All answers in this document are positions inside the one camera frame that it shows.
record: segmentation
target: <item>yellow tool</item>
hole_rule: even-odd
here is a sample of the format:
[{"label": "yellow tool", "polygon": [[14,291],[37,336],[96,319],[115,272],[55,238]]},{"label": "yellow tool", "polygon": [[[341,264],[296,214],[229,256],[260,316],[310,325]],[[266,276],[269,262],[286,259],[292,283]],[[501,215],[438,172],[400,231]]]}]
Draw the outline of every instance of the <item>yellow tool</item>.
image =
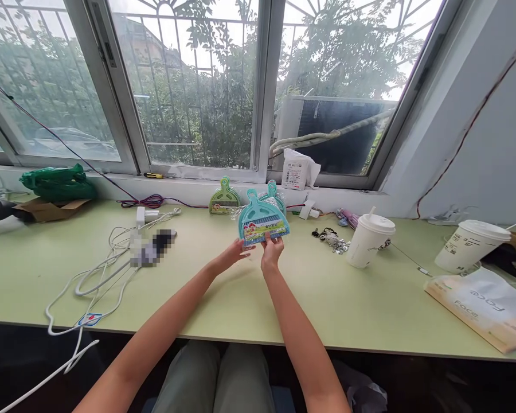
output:
[{"label": "yellow tool", "polygon": [[143,174],[143,176],[145,176],[146,178],[152,178],[152,179],[163,179],[164,178],[164,175],[154,174],[154,173],[150,173],[150,172],[145,172]]}]

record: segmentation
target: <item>white paper cup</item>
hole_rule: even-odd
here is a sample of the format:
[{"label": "white paper cup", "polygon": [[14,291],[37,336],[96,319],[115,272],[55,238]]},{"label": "white paper cup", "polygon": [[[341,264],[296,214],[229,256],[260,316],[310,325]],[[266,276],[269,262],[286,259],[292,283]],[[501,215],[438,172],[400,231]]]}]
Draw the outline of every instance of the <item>white paper cup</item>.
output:
[{"label": "white paper cup", "polygon": [[434,262],[446,271],[460,274],[508,241],[510,231],[485,222],[466,220],[459,224]]},{"label": "white paper cup", "polygon": [[389,219],[374,214],[362,215],[346,252],[346,261],[356,268],[365,268],[395,233],[396,225]]}]

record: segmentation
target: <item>green plastic bag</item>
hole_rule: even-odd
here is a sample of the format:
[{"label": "green plastic bag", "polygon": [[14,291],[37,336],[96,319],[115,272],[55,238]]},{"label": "green plastic bag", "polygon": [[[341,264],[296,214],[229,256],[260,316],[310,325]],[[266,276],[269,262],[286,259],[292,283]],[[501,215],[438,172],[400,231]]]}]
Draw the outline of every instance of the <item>green plastic bag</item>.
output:
[{"label": "green plastic bag", "polygon": [[78,163],[72,168],[47,167],[26,172],[19,181],[48,202],[97,198],[96,188]]}]

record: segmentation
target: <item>dustpan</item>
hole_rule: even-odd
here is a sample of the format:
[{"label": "dustpan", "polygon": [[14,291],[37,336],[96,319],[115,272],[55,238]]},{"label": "dustpan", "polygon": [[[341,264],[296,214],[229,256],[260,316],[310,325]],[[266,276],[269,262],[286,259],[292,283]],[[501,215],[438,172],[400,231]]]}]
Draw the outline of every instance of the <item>dustpan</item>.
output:
[{"label": "dustpan", "polygon": [[277,196],[277,184],[274,180],[268,182],[268,193],[258,198],[260,201],[264,201],[267,198],[273,198],[277,202],[277,206],[283,213],[283,215],[287,215],[287,208],[285,207],[285,203]]},{"label": "dustpan", "polygon": [[208,210],[212,214],[228,214],[230,209],[241,206],[239,195],[229,186],[229,177],[220,180],[220,190],[214,192]]},{"label": "dustpan", "polygon": [[249,189],[247,196],[250,204],[239,216],[239,237],[245,240],[245,247],[265,241],[267,231],[271,238],[290,233],[285,216],[275,206],[260,201],[256,189]]}]

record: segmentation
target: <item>cup lid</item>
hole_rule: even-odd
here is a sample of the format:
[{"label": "cup lid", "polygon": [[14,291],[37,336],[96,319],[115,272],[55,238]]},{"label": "cup lid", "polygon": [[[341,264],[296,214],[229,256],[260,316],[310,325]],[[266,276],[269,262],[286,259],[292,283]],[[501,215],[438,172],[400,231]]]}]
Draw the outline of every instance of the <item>cup lid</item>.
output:
[{"label": "cup lid", "polygon": [[384,218],[380,215],[365,214],[359,217],[359,223],[365,228],[387,235],[391,235],[396,232],[396,225],[388,218]]},{"label": "cup lid", "polygon": [[510,231],[482,221],[466,220],[462,221],[459,226],[474,234],[492,238],[497,241],[510,241],[511,238]]}]

